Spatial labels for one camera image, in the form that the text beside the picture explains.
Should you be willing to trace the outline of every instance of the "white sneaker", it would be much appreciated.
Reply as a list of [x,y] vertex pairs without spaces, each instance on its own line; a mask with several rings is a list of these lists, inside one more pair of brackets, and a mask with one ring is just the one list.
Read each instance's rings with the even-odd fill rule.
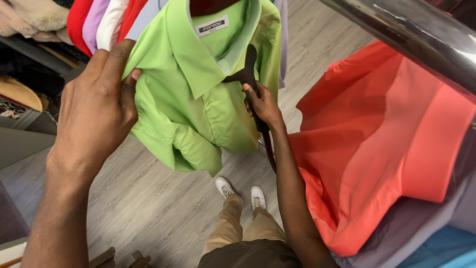
[[[220,191],[221,195],[225,199],[227,199],[230,194],[237,194],[233,190],[233,188],[231,188],[230,182],[227,179],[225,179],[224,177],[218,177],[215,180],[215,184],[217,185],[218,191]],[[241,200],[241,203],[243,203],[243,199],[241,199],[241,196],[238,195],[238,197]]]
[[257,207],[266,209],[265,195],[259,186],[251,188],[251,205],[253,210]]

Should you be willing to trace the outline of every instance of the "gray laminate floor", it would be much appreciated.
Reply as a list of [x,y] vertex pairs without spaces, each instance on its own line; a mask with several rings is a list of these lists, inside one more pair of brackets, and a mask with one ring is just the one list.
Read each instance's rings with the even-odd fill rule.
[[[289,1],[287,88],[279,106],[290,133],[301,114],[296,103],[328,65],[349,56],[373,38],[317,0]],[[31,226],[37,210],[49,149],[0,170],[0,180]],[[259,185],[269,212],[281,224],[275,175],[265,151],[223,154],[223,169],[245,200],[243,226],[252,219],[249,190]],[[116,248],[116,262],[128,265],[140,250],[152,256],[152,267],[196,267],[203,241],[214,227],[223,197],[207,172],[183,173],[162,164],[140,142],[127,138],[95,179],[88,210],[89,255]]]

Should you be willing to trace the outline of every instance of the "metal rail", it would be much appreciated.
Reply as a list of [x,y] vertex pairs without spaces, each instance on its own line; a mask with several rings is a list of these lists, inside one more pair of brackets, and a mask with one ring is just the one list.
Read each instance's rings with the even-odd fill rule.
[[476,32],[467,26],[422,0],[320,1],[476,103]]

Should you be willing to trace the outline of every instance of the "brand tag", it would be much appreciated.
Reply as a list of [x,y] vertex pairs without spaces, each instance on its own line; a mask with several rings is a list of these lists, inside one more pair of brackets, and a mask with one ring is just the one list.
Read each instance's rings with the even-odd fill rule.
[[207,23],[203,23],[200,25],[195,26],[195,30],[197,30],[197,34],[199,37],[205,36],[207,34],[211,34],[214,31],[218,31],[228,27],[228,15],[225,15],[221,18],[214,19]]

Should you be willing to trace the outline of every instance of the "khaki pants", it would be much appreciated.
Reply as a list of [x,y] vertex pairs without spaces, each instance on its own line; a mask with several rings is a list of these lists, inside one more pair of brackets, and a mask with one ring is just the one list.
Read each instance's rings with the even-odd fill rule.
[[257,239],[286,241],[283,229],[268,211],[260,207],[253,211],[253,221],[243,234],[243,227],[239,223],[242,207],[243,204],[238,195],[228,196],[223,204],[223,210],[218,215],[215,230],[205,240],[203,254],[240,241]]

